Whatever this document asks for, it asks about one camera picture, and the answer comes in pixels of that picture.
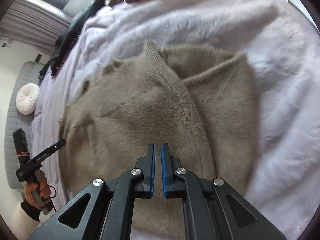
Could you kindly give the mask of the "left forearm white sleeve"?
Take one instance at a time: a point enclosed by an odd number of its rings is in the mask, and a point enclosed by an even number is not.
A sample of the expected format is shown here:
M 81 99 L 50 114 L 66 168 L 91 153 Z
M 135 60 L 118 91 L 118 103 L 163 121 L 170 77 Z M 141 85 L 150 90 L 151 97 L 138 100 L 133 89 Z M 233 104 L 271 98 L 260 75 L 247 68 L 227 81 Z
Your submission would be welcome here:
M 26 200 L 18 203 L 12 216 L 10 229 L 17 239 L 28 239 L 40 223 L 41 210 Z

